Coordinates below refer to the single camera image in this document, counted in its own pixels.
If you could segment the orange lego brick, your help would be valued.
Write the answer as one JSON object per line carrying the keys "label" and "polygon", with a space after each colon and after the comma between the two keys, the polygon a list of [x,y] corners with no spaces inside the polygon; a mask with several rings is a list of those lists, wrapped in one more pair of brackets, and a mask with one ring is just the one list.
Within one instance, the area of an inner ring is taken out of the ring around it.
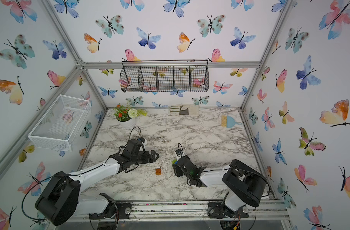
{"label": "orange lego brick", "polygon": [[161,169],[160,169],[160,168],[156,169],[156,170],[155,170],[155,174],[156,174],[156,175],[161,175]]}

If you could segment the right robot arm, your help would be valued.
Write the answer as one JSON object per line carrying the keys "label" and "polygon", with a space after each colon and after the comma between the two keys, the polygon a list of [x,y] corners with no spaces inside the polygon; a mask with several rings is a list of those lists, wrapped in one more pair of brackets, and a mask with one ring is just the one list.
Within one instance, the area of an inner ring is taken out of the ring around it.
{"label": "right robot arm", "polygon": [[174,164],[177,177],[185,176],[189,186],[210,187],[226,186],[230,192],[224,199],[224,205],[237,211],[240,207],[249,205],[259,207],[267,179],[239,160],[224,167],[196,167],[188,156],[180,157]]}

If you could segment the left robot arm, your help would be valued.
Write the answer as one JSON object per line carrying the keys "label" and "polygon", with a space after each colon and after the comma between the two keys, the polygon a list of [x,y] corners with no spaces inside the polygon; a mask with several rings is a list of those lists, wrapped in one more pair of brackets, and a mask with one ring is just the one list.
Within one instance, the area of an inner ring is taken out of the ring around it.
{"label": "left robot arm", "polygon": [[119,203],[106,193],[83,196],[82,191],[107,177],[129,172],[133,165],[154,163],[158,158],[159,154],[154,150],[127,155],[116,153],[106,161],[78,172],[57,172],[36,201],[35,208],[55,226],[80,215],[102,220],[128,219],[131,204]]}

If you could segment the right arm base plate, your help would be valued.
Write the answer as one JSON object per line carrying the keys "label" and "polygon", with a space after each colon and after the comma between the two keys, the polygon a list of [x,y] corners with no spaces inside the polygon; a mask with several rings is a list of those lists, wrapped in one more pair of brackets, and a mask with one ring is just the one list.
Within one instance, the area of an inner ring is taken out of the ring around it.
{"label": "right arm base plate", "polygon": [[248,208],[246,204],[234,193],[227,192],[220,202],[209,202],[207,208],[209,218],[248,218]]}

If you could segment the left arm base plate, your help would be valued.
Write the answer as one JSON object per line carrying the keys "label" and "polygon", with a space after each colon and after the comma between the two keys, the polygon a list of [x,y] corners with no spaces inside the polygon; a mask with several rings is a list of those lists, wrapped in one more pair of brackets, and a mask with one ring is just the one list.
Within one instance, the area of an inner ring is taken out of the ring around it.
{"label": "left arm base plate", "polygon": [[129,219],[132,210],[131,203],[117,202],[106,193],[100,193],[100,196],[101,198],[104,198],[104,201],[106,201],[107,204],[103,211],[90,213],[90,219],[115,219],[117,222],[119,220]]}

